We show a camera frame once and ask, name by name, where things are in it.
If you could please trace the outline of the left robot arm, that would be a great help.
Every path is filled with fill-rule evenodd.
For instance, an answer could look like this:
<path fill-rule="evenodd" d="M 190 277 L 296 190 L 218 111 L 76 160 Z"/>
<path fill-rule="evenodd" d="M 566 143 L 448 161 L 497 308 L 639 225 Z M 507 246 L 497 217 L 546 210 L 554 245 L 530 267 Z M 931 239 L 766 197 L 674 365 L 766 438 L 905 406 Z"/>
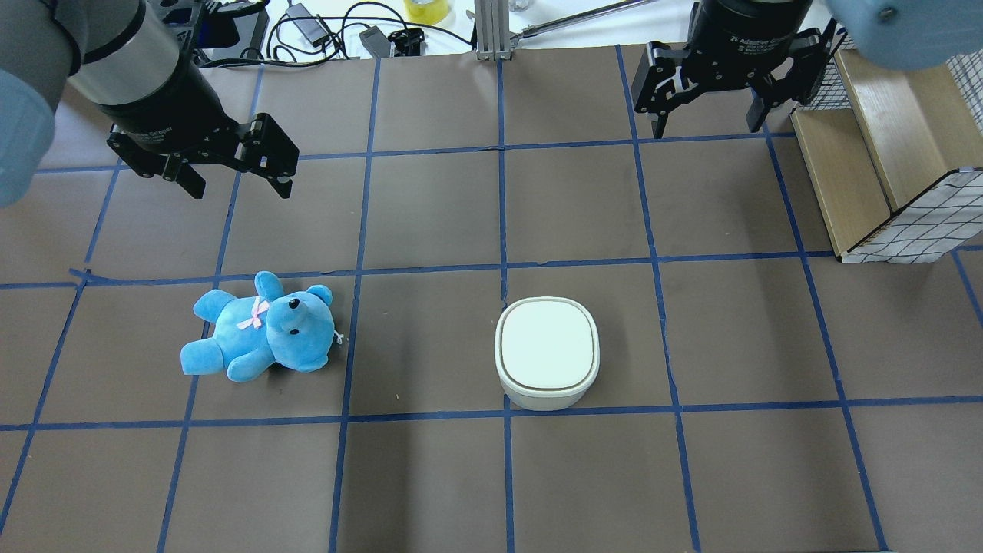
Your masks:
<path fill-rule="evenodd" d="M 28 192 L 66 87 L 108 117 L 108 147 L 137 176 L 200 199 L 206 180 L 196 166 L 218 164 L 289 198 L 299 148 L 269 114 L 232 118 L 201 73 L 252 64 L 207 61 L 203 51 L 235 45 L 236 18 L 264 9 L 263 1 L 4 1 L 3 206 Z"/>

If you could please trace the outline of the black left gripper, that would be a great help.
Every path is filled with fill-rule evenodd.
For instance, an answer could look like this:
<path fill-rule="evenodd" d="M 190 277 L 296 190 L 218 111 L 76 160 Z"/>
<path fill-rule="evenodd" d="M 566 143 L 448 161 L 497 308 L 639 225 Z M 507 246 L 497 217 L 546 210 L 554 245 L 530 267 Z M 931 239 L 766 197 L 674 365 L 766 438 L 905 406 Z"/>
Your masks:
<path fill-rule="evenodd" d="M 273 115 L 257 113 L 242 145 L 241 123 L 186 58 L 150 97 L 101 111 L 119 128 L 109 133 L 109 148 L 142 178 L 161 177 L 200 200 L 207 183 L 196 168 L 220 164 L 266 179 L 281 199 L 291 197 L 300 157 L 294 141 Z"/>

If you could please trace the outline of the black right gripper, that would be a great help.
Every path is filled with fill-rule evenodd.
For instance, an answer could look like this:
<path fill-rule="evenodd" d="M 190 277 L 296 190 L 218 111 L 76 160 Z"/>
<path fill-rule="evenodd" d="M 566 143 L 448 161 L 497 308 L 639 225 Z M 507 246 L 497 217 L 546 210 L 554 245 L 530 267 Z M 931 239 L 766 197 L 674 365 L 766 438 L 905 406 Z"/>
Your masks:
<path fill-rule="evenodd" d="M 690 14 L 687 47 L 650 41 L 632 80 L 632 106 L 646 115 L 654 139 L 661 139 L 670 113 L 709 90 L 750 87 L 749 131 L 761 130 L 766 116 L 793 99 L 811 104 L 832 52 L 838 21 L 798 32 L 811 1 L 697 1 Z M 772 70 L 793 60 L 782 78 Z"/>

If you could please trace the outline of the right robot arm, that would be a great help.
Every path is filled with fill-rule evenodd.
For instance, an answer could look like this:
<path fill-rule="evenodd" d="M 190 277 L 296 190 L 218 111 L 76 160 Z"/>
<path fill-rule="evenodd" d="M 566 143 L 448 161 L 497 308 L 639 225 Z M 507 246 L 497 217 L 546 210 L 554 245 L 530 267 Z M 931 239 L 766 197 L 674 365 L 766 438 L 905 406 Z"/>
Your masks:
<path fill-rule="evenodd" d="M 648 43 L 630 85 L 634 111 L 663 137 L 670 113 L 709 92 L 752 90 L 749 131 L 787 101 L 811 104 L 839 28 L 889 70 L 941 65 L 981 48 L 979 1 L 828 1 L 825 28 L 802 28 L 811 1 L 698 1 L 686 44 Z"/>

